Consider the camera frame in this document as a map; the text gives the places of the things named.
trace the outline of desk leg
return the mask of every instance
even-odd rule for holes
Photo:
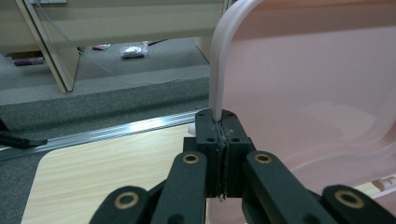
[[[37,28],[35,27],[35,23],[33,22],[32,17],[30,16],[29,10],[27,9],[23,0],[17,0],[16,2],[18,4],[18,7],[20,8],[20,11],[21,11],[24,19],[26,20],[26,23],[29,26],[30,31],[33,34],[33,37],[35,38],[35,42],[37,43],[38,47],[40,48],[41,52],[44,55],[44,58],[46,59],[47,65],[49,66],[49,69],[50,69],[51,73],[53,74],[53,76],[56,80],[56,83],[58,84],[59,88],[61,89],[61,92],[66,93],[67,89],[66,89],[66,86],[64,85],[62,77],[59,74],[58,69],[56,69],[56,65],[53,62],[53,60],[50,56],[50,53],[49,53],[43,39],[41,38],[40,33],[38,32]]]
[[[55,76],[63,93],[73,90],[74,80],[77,72],[79,54],[76,48],[57,47],[52,41],[52,37],[59,35],[58,32],[47,22],[40,12],[36,12],[34,6],[29,3],[29,0],[17,0],[19,5],[24,2],[24,8],[27,10],[29,20],[33,20],[35,31],[39,33],[39,37],[44,43],[45,50],[48,57],[47,62],[50,64],[52,74]]]

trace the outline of gray carpet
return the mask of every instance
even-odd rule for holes
[[[0,106],[11,134],[53,138],[205,108],[208,78],[177,80],[127,90]],[[35,169],[45,154],[0,161],[0,218],[20,223]]]
[[[63,99],[209,76],[208,62],[195,46],[195,38],[166,40],[150,46],[145,58],[123,60],[120,49],[128,45],[131,43],[115,44],[103,51],[85,48],[85,55],[114,74],[81,56],[74,89],[67,94],[60,92],[46,64],[18,67],[9,57],[0,56],[0,105]]]

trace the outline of aluminum strip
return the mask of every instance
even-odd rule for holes
[[[63,137],[52,138],[49,139],[46,145],[30,149],[0,147],[0,161],[27,156],[38,152],[51,151],[62,147],[71,147],[136,133],[145,133],[158,129],[174,127],[186,123],[192,123],[194,122],[195,114],[198,111],[200,110],[160,117],[156,119],[146,119],[85,133],[76,133]]]

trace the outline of wooden table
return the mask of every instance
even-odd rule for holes
[[[89,223],[113,190],[163,181],[188,125],[51,151],[39,163],[22,223]]]

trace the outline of floor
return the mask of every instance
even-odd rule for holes
[[[0,105],[74,97],[130,89],[155,83],[209,76],[209,65],[195,45],[195,38],[172,39],[148,47],[145,58],[123,60],[120,49],[140,43],[112,45],[107,50],[84,49],[73,91],[62,94],[46,64],[15,66],[0,56]]]

